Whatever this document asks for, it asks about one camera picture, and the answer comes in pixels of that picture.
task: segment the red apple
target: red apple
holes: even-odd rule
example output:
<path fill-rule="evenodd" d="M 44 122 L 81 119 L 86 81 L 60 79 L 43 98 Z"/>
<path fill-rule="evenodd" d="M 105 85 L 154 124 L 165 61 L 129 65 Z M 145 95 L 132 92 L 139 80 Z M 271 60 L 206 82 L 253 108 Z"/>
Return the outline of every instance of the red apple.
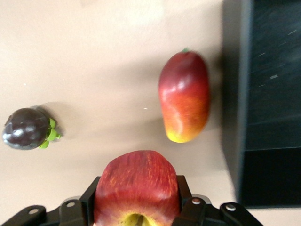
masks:
<path fill-rule="evenodd" d="M 97 226 L 171 226 L 180 213 L 176 172 L 156 151 L 112 160 L 96 188 Z"/>

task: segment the black container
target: black container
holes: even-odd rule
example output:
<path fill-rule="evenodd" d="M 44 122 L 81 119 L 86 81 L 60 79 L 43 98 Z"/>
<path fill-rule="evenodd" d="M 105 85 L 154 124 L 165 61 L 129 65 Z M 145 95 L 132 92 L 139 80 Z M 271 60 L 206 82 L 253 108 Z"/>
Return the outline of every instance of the black container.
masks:
<path fill-rule="evenodd" d="M 222 146 L 237 202 L 301 206 L 301 0 L 223 3 Z"/>

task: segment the artificial fruit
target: artificial fruit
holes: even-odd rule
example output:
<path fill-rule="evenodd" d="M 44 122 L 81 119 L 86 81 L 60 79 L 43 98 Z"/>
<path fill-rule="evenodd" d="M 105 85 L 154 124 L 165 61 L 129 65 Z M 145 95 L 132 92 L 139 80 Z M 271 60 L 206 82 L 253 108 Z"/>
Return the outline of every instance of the artificial fruit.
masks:
<path fill-rule="evenodd" d="M 49 141 L 60 138 L 55 121 L 34 108 L 21 108 L 13 112 L 2 133 L 4 143 L 14 149 L 46 148 Z"/>
<path fill-rule="evenodd" d="M 156 151 L 112 160 L 96 188 L 97 226 L 171 226 L 180 212 L 176 172 Z"/>
<path fill-rule="evenodd" d="M 209 115 L 209 79 L 203 58 L 187 49 L 173 55 L 161 72 L 158 88 L 167 137 L 177 143 L 191 141 Z"/>

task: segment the beige table surface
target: beige table surface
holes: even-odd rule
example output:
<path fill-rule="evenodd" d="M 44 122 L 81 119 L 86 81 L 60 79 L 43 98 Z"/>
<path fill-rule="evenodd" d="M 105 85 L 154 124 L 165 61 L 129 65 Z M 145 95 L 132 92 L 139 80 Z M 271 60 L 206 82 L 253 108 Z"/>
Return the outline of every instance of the beige table surface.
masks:
<path fill-rule="evenodd" d="M 221 150 L 221 0 L 1 0 L 0 121 L 40 105 L 63 138 L 48 149 L 0 143 L 0 223 L 22 208 L 81 195 L 113 158 L 162 153 L 195 194 L 234 201 Z M 210 72 L 204 131 L 176 144 L 164 132 L 158 78 L 183 48 Z M 251 210 L 267 226 L 301 224 L 301 209 Z"/>

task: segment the screw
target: screw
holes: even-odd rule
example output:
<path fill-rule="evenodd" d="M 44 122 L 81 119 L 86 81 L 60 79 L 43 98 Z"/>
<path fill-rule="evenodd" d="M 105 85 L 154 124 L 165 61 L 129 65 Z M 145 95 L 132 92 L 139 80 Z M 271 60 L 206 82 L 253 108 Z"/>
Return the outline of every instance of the screw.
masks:
<path fill-rule="evenodd" d="M 193 198 L 192 203 L 195 204 L 195 205 L 199 205 L 199 204 L 201 204 L 201 200 L 198 199 L 198 198 Z"/>
<path fill-rule="evenodd" d="M 69 203 L 67 203 L 67 207 L 72 207 L 74 205 L 75 205 L 75 202 L 69 202 Z"/>
<path fill-rule="evenodd" d="M 35 214 L 39 211 L 39 209 L 35 208 L 35 209 L 32 209 L 28 212 L 28 214 Z"/>
<path fill-rule="evenodd" d="M 236 210 L 235 206 L 232 205 L 232 204 L 227 204 L 226 209 L 229 210 L 229 211 L 235 211 Z"/>

